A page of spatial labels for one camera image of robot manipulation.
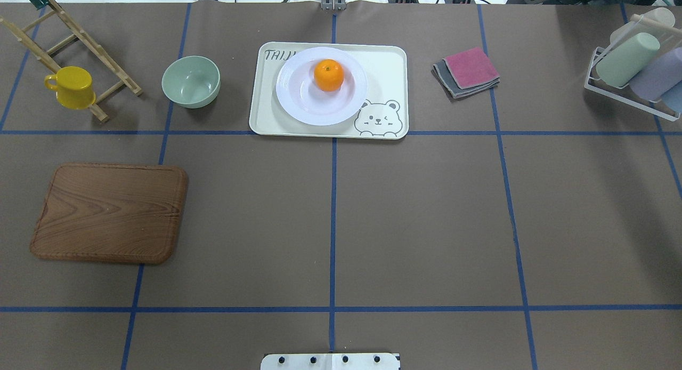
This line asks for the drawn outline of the yellow mug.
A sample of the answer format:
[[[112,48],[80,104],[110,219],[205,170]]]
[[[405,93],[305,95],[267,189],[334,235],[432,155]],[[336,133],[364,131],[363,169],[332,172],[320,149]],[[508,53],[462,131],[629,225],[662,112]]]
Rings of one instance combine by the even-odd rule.
[[[68,109],[83,110],[95,104],[93,78],[82,67],[61,67],[56,73],[44,77],[44,85],[54,92],[58,103]]]

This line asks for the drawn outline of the blue pastel cup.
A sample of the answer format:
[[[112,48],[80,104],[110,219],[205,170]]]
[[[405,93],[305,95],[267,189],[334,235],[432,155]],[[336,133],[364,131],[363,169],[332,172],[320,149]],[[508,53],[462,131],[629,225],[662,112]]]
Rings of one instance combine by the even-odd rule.
[[[670,90],[663,93],[662,102],[670,110],[681,113],[682,109],[682,82],[677,83]]]

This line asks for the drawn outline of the green pastel cup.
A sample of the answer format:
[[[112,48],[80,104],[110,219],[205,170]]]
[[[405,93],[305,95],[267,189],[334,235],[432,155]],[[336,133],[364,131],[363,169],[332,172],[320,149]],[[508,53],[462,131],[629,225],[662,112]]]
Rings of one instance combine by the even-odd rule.
[[[595,70],[601,80],[612,87],[624,87],[660,50],[658,38],[650,33],[638,33],[612,49]]]

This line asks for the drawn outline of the wooden cutting board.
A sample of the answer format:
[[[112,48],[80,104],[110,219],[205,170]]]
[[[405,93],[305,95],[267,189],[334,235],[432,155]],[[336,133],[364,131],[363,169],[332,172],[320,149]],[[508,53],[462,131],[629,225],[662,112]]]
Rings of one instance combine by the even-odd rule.
[[[178,166],[61,164],[29,249],[41,259],[163,263],[175,248],[188,183]]]

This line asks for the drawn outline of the wooden dish rack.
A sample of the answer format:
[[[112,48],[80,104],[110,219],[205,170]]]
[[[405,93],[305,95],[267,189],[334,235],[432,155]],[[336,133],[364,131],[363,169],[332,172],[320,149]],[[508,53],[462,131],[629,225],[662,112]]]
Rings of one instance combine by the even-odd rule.
[[[117,81],[117,83],[115,83],[102,94],[96,94],[95,104],[87,108],[90,110],[95,119],[104,124],[109,120],[109,116],[105,114],[102,108],[100,108],[100,102],[107,99],[113,93],[119,91],[122,86],[127,86],[127,88],[129,88],[129,90],[132,91],[132,93],[134,93],[136,96],[141,95],[141,93],[143,93],[143,89],[110,56],[110,54],[105,51],[104,47],[96,42],[96,40],[90,36],[90,34],[86,32],[86,30],[79,23],[77,23],[56,0],[48,0],[47,6],[47,13],[40,18],[37,18],[24,28],[19,28],[14,22],[11,22],[4,17],[1,18],[1,23],[17,38],[17,41],[20,44],[24,45],[24,47],[26,47],[29,52],[34,55],[37,61],[41,62],[41,64],[43,64],[53,73],[56,73],[61,68],[56,60],[54,60],[53,55],[59,53],[67,45],[70,45],[75,41],[79,41],[82,42],[88,48],[88,50],[90,50],[90,52],[92,52],[115,76],[117,76],[119,81]],[[66,27],[71,31],[71,34],[50,49],[45,50],[33,39],[31,39],[28,32],[53,16],[58,17],[59,20],[61,20],[61,22],[63,22],[64,25],[66,25]]]

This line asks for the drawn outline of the purple pastel cup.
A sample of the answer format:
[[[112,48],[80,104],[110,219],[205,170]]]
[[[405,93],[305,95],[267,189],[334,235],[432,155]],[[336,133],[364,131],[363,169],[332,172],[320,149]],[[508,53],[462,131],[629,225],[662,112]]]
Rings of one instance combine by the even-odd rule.
[[[638,72],[629,88],[641,99],[654,102],[681,81],[681,48],[663,54]]]

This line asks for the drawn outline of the pink cloth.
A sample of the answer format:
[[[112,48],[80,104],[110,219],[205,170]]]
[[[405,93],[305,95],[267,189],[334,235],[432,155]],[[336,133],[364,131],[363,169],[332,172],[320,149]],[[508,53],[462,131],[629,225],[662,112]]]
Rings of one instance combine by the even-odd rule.
[[[471,89],[499,81],[499,72],[480,47],[449,55],[443,60],[453,80],[461,89]]]

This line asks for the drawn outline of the orange fruit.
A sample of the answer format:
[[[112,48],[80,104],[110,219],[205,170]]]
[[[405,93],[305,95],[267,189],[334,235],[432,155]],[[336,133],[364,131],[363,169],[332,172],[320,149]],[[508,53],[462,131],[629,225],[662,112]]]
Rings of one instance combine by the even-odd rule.
[[[320,90],[324,92],[338,91],[344,82],[344,68],[333,59],[323,59],[313,68],[313,79]]]

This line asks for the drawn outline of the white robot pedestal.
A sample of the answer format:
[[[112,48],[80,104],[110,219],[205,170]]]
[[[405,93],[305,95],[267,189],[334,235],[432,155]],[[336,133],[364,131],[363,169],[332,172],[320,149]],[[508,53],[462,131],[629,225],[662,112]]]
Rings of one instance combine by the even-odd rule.
[[[266,355],[261,369],[400,369],[400,355],[365,353],[278,353]]]

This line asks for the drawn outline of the green ceramic bowl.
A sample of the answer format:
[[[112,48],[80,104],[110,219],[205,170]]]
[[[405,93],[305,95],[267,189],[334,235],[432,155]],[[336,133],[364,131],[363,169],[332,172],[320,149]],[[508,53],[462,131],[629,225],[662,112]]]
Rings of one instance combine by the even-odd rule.
[[[166,68],[161,77],[161,90],[176,105],[188,109],[202,108],[218,96],[220,78],[220,70],[214,61],[190,55]]]

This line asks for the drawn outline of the white round plate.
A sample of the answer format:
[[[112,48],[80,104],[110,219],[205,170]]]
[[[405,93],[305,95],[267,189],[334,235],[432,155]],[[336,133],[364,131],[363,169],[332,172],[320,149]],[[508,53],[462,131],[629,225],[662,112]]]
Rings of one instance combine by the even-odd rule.
[[[339,88],[319,88],[314,72],[322,61],[339,63],[343,81]],[[285,112],[314,126],[340,124],[360,110],[368,93],[366,72],[348,52],[317,46],[297,52],[285,61],[276,78],[275,92]]]

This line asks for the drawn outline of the cream bear tray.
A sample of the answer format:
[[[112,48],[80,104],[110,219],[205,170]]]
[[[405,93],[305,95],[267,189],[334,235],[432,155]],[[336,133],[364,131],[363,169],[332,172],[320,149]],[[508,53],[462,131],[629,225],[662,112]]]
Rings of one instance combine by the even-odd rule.
[[[317,46],[348,52],[366,72],[365,103],[340,124],[304,124],[285,112],[275,92],[276,78],[285,61],[299,51]],[[407,55],[392,45],[268,42],[259,50],[249,127],[267,136],[400,139],[409,130]]]

